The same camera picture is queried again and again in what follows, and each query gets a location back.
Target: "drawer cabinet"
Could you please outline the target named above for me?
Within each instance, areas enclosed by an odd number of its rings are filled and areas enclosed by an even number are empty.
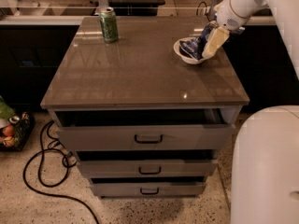
[[[204,191],[217,167],[218,151],[235,129],[222,115],[226,113],[232,115],[232,108],[55,114],[63,124],[59,138],[77,157],[94,195],[163,197]]]
[[[249,97],[223,49],[200,65],[173,51],[200,17],[121,17],[106,44],[85,17],[41,106],[99,197],[197,196]]]

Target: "drawer handle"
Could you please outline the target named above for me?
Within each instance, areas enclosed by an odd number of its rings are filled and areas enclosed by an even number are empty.
[[[163,141],[163,135],[161,134],[158,140],[142,141],[142,140],[138,140],[138,135],[135,134],[134,139],[135,139],[135,142],[137,142],[138,144],[160,144]]]
[[[144,191],[142,188],[140,189],[140,193],[142,195],[157,195],[159,193],[159,188],[153,191]]]
[[[139,173],[141,175],[158,175],[161,172],[161,166],[159,166],[159,169],[157,172],[142,172],[141,167],[139,167]]]

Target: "black cable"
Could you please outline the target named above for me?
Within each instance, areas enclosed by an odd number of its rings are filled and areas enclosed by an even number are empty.
[[[197,9],[196,9],[196,16],[198,16],[198,9],[199,9],[199,7],[200,7],[201,5],[204,5],[204,7],[207,8],[207,4],[206,4],[206,2],[201,2],[201,3],[199,3],[199,5],[197,6]]]
[[[58,138],[55,138],[55,137],[52,137],[50,135],[50,127],[52,126],[54,122],[53,121],[50,121],[48,122],[41,130],[40,132],[40,135],[39,135],[39,142],[40,142],[40,145],[41,145],[41,151],[37,152],[25,165],[24,167],[24,170],[23,170],[23,173],[22,173],[22,179],[25,183],[25,185],[28,187],[28,189],[38,193],[38,194],[41,194],[41,195],[45,195],[45,196],[50,196],[50,197],[56,197],[56,198],[64,198],[64,199],[69,199],[69,200],[73,200],[75,202],[78,202],[82,205],[84,205],[89,211],[90,213],[93,215],[93,218],[94,218],[94,221],[95,223],[99,224],[99,221],[95,215],[95,213],[93,212],[93,210],[91,209],[91,207],[89,205],[87,205],[85,202],[83,202],[82,200],[80,199],[77,199],[77,198],[74,198],[74,197],[71,197],[71,196],[67,196],[67,195],[60,195],[60,194],[53,194],[53,193],[47,193],[47,192],[44,192],[44,191],[40,191],[38,189],[35,189],[33,188],[27,181],[27,178],[26,178],[26,172],[27,172],[27,168],[28,166],[30,165],[30,163],[35,159],[37,158],[39,155],[41,155],[41,161],[39,163],[39,167],[38,167],[38,173],[37,173],[37,176],[38,176],[38,180],[39,182],[41,183],[41,185],[43,185],[44,187],[47,187],[47,188],[54,188],[54,187],[57,187],[59,185],[61,185],[63,182],[65,182],[65,180],[68,178],[68,175],[70,173],[70,169],[72,167],[74,167],[76,165],[76,163],[73,163],[73,164],[70,164],[69,163],[69,160],[68,158],[69,157],[72,157],[72,154],[71,152],[68,152],[67,154],[64,154],[60,149],[56,148],[57,146],[62,146],[64,147],[60,141],[58,140]],[[52,141],[48,144],[48,148],[45,149],[44,148],[44,145],[43,145],[43,140],[42,140],[42,137],[43,137],[43,133],[45,132],[45,130],[47,129],[47,136],[52,139]],[[47,152],[58,152],[60,155],[63,156],[63,166],[65,167],[66,171],[65,171],[65,174],[64,174],[64,177],[61,181],[55,183],[55,184],[46,184],[43,180],[42,180],[42,168],[43,168],[43,164],[44,164],[44,160],[45,160],[45,153]]]

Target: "speckled floor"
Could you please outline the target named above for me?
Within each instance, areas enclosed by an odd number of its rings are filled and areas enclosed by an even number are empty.
[[[34,113],[34,127],[22,152],[0,152],[0,223],[95,223],[82,204],[72,200],[53,198],[29,190],[22,172],[26,162],[40,151],[39,134],[50,121],[48,113]],[[237,127],[248,117],[241,114]],[[43,137],[44,143],[50,140]],[[37,180],[39,158],[28,167],[27,179],[33,187],[47,193],[69,195],[91,207],[100,223],[201,223],[228,224],[230,222],[230,177],[235,136],[220,154],[220,165],[207,180],[204,193],[197,198],[180,199],[99,199],[93,196],[89,182],[77,167],[57,188],[44,188]],[[61,157],[56,153],[46,156],[43,179],[57,182],[64,176]]]

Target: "soda can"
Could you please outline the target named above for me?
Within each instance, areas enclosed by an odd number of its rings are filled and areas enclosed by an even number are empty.
[[[100,8],[99,17],[104,41],[107,43],[117,41],[119,33],[114,9],[112,7]]]

